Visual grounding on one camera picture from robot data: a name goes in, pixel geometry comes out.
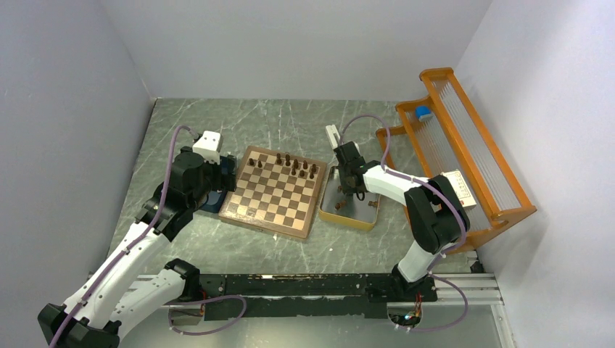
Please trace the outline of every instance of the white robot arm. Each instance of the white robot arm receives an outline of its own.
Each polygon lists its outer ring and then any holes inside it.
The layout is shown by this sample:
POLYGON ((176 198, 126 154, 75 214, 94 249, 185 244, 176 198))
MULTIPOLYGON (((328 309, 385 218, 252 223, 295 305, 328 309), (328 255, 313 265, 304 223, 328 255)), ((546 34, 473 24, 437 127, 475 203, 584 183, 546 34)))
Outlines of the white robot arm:
POLYGON ((470 222, 453 187, 443 175, 431 179, 420 178, 397 172, 377 161, 366 162, 355 143, 339 144, 340 137, 335 125, 327 126, 326 132, 339 163, 339 178, 345 194, 360 197, 365 192, 373 192, 406 206, 415 240, 393 272, 399 273, 411 287, 425 277, 438 254, 461 236, 453 213, 418 182, 429 182, 436 187, 461 216, 467 231, 470 222), (418 182, 407 178, 418 179, 418 182))

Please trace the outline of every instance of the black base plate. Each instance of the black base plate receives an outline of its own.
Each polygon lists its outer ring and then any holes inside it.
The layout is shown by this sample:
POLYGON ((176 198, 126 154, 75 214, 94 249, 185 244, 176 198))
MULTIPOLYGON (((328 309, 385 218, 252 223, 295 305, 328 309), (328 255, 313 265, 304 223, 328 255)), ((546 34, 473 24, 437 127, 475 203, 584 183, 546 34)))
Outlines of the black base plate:
MULTIPOLYGON (((244 317, 294 317, 364 315, 388 318, 388 302, 437 301, 434 280, 425 278, 403 291, 401 281, 391 273, 361 274, 201 274, 207 297, 246 297, 244 317)), ((205 320, 235 318, 242 309, 236 300, 208 304, 205 320)))

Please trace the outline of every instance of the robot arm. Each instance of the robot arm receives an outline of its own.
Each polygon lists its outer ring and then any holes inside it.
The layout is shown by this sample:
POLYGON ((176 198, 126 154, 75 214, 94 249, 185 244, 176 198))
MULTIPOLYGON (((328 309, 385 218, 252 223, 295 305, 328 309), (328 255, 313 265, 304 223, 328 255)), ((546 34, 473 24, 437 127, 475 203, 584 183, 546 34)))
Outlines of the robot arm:
POLYGON ((221 143, 219 133, 205 132, 192 148, 181 149, 171 166, 166 202, 153 229, 128 250, 128 245, 145 232, 159 209, 163 184, 144 204, 120 245, 91 279, 62 306, 48 304, 39 313, 38 322, 47 343, 77 305, 80 307, 60 336, 58 347, 117 347, 137 323, 161 305, 174 299, 181 301, 198 296, 200 272, 180 259, 169 262, 154 279, 144 282, 136 291, 124 294, 146 263, 192 220, 210 191, 235 190, 236 161, 229 155, 226 159, 228 170, 223 172, 221 143), (104 269, 121 253, 125 255, 103 275, 104 269), (93 282, 100 276, 103 276, 101 283, 84 302, 83 295, 91 291, 93 282))
MULTIPOLYGON (((403 277, 406 282, 405 286, 414 286, 424 279, 437 255, 444 248, 454 244, 461 236, 453 213, 445 204, 442 204, 439 197, 420 183, 395 175, 399 172, 386 165, 381 166, 377 161, 366 162, 353 142, 339 145, 339 135, 334 125, 328 126, 326 130, 339 163, 338 171, 342 192, 355 194, 359 199, 365 192, 373 192, 406 206, 414 242, 408 253, 395 266, 393 273, 398 273, 403 277), (435 208, 438 205, 441 207, 436 211, 435 208)), ((438 175, 431 179, 414 178, 429 183, 441 192, 461 216, 466 231, 469 229, 469 219, 445 176, 438 175)))

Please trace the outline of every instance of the cable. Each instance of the cable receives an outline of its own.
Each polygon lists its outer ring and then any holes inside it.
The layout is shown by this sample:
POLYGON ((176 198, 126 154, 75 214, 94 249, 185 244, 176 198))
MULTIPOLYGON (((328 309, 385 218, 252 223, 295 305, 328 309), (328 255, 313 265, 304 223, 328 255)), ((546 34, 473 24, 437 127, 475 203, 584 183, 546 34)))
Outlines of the cable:
POLYGON ((86 291, 86 293, 81 297, 81 301, 74 306, 74 308, 68 313, 66 318, 62 321, 62 324, 60 324, 53 339, 51 339, 51 342, 49 343, 49 348, 57 347, 57 342, 59 341, 59 338, 62 335, 62 332, 64 332, 64 330, 66 329, 66 326, 70 322, 70 319, 74 318, 75 315, 77 315, 79 310, 83 307, 83 304, 87 303, 88 299, 92 296, 93 292, 100 286, 100 283, 104 280, 104 277, 106 277, 109 274, 109 272, 116 266, 116 264, 122 259, 122 257, 126 255, 128 252, 130 252, 130 250, 135 245, 137 245, 140 241, 142 241, 145 238, 145 236, 148 234, 149 230, 151 230, 154 227, 154 225, 156 225, 156 223, 158 222, 158 219, 160 218, 160 215, 162 214, 162 208, 164 208, 165 201, 167 199, 167 191, 169 189, 169 179, 171 175, 171 165, 173 164, 173 153, 175 151, 175 143, 177 141, 177 136, 179 134, 179 131, 181 131, 182 129, 190 132, 193 138, 199 138, 199 134, 196 131, 192 130, 187 125, 178 126, 175 129, 175 132, 173 132, 173 137, 171 138, 171 144, 169 146, 169 156, 167 158, 167 169, 165 171, 165 180, 162 183, 162 193, 160 194, 160 203, 158 204, 158 210, 156 211, 154 218, 149 223, 145 231, 143 231, 141 235, 136 237, 128 246, 126 246, 126 248, 123 251, 115 255, 115 257, 109 262, 109 264, 102 270, 99 276, 96 277, 92 285, 90 285, 89 290, 86 291))
POLYGON ((379 117, 377 115, 358 115, 358 116, 355 116, 353 119, 348 121, 346 126, 342 129, 342 134, 339 137, 339 144, 342 145, 342 139, 344 138, 344 133, 346 133, 346 130, 348 129, 348 126, 350 125, 350 123, 353 123, 356 120, 358 120, 360 118, 363 118, 363 117, 371 117, 371 118, 377 119, 382 124, 382 127, 384 127, 384 129, 387 130, 387 147, 384 149, 384 154, 382 155, 382 159, 380 160, 380 166, 382 167, 382 170, 385 173, 389 173, 390 175, 396 176, 398 178, 409 180, 409 181, 411 181, 413 183, 421 184, 423 187, 425 187, 428 190, 430 190, 431 192, 433 192, 436 196, 438 196, 438 198, 440 198, 440 200, 452 212, 453 216, 455 217, 455 220, 457 220, 457 224, 459 224, 459 228, 461 230, 461 237, 460 237, 459 241, 455 245, 450 246, 447 249, 444 249, 440 253, 438 253, 438 255, 435 257, 434 261, 432 261, 432 263, 429 265, 429 267, 427 267, 427 274, 429 276, 431 276, 433 279, 437 279, 439 281, 447 283, 448 285, 452 286, 455 290, 457 290, 459 292, 461 297, 463 297, 463 313, 461 314, 461 316, 457 320, 454 320, 452 323, 449 323, 447 325, 438 326, 436 328, 422 328, 422 329, 414 328, 412 330, 413 331, 417 331, 417 332, 432 332, 432 331, 444 330, 446 328, 450 328, 452 326, 455 326, 455 325, 459 324, 463 319, 465 319, 467 314, 468 314, 468 305, 469 305, 468 304, 468 299, 466 298, 466 295, 463 293, 463 291, 458 286, 456 286, 455 284, 451 283, 450 281, 448 281, 448 280, 446 280, 444 278, 440 278, 438 276, 435 276, 432 273, 432 268, 438 263, 438 261, 440 261, 442 259, 442 255, 445 252, 451 252, 451 251, 461 247, 463 245, 463 243, 466 242, 466 234, 467 234, 466 233, 466 226, 463 223, 463 220, 461 220, 461 216, 459 216, 459 213, 457 213, 457 210, 453 207, 453 204, 451 204, 450 201, 440 191, 438 191, 435 187, 433 187, 432 185, 429 185, 428 183, 423 182, 423 181, 421 181, 421 180, 419 180, 417 178, 414 178, 413 176, 410 176, 410 175, 407 175, 407 174, 404 174, 404 173, 400 173, 400 172, 396 172, 396 171, 391 171, 385 165, 385 161, 387 159, 387 155, 389 154, 389 147, 390 147, 390 144, 391 144, 391 131, 389 130, 389 126, 382 119, 382 117, 379 117))
POLYGON ((225 328, 230 328, 231 326, 235 325, 239 319, 241 319, 247 309, 247 302, 246 299, 244 297, 241 297, 239 295, 225 295, 225 296, 220 296, 220 297, 214 297, 212 299, 202 299, 200 301, 193 301, 193 302, 172 302, 172 303, 167 303, 167 305, 203 305, 203 304, 207 304, 207 303, 211 303, 211 302, 217 302, 217 301, 223 301, 225 299, 238 299, 239 301, 241 301, 243 303, 243 308, 242 311, 239 313, 239 315, 237 315, 236 318, 234 318, 233 320, 231 320, 229 323, 226 323, 224 325, 222 325, 219 328, 215 328, 213 330, 209 330, 209 331, 204 331, 204 332, 188 332, 188 331, 182 331, 178 328, 176 328, 175 326, 173 326, 173 321, 171 320, 171 311, 169 310, 169 329, 180 334, 180 335, 186 335, 186 336, 205 336, 205 335, 210 335, 210 334, 215 334, 216 332, 220 332, 222 330, 224 330, 225 328))
POLYGON ((466 294, 463 293, 463 291, 459 288, 459 286, 456 286, 453 282, 441 278, 439 276, 435 276, 433 274, 430 274, 430 276, 437 280, 437 281, 441 281, 443 283, 446 283, 450 286, 452 286, 453 289, 457 290, 457 292, 461 295, 461 297, 463 298, 463 313, 461 313, 461 315, 459 316, 459 318, 455 319, 454 321, 446 324, 446 325, 442 325, 442 326, 436 326, 435 328, 412 328, 411 331, 415 331, 415 332, 433 332, 433 331, 440 331, 440 330, 445 330, 447 328, 452 328, 453 326, 461 323, 461 321, 463 319, 466 318, 466 316, 468 315, 468 309, 469 309, 469 304, 468 304, 468 298, 466 297, 466 294))

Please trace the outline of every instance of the blue object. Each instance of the blue object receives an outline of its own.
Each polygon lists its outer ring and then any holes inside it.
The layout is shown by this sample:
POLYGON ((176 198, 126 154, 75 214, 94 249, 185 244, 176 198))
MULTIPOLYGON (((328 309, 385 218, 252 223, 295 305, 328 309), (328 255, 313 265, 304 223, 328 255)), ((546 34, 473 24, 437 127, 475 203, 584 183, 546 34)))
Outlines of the blue object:
MULTIPOLYGON (((222 166, 223 175, 228 173, 228 160, 226 156, 220 156, 220 166, 222 166)), ((201 206, 201 210, 218 214, 227 193, 227 190, 222 190, 221 192, 211 191, 207 201, 201 206)))
POLYGON ((434 115, 432 114, 432 111, 428 107, 425 107, 425 106, 420 106, 414 109, 414 114, 416 115, 416 118, 419 121, 421 121, 421 118, 425 120, 434 115))

